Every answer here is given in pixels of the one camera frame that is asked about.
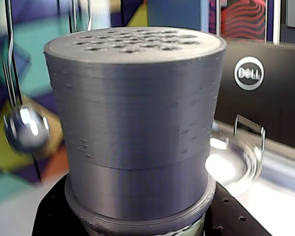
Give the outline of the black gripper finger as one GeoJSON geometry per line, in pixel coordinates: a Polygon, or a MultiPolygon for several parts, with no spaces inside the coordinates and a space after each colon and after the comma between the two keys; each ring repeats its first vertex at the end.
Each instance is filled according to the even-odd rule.
{"type": "Polygon", "coordinates": [[[271,236],[221,184],[206,211],[205,236],[271,236]]]}
{"type": "Polygon", "coordinates": [[[33,224],[34,236],[87,236],[81,221],[67,203],[66,176],[49,190],[38,205],[33,224]]]}

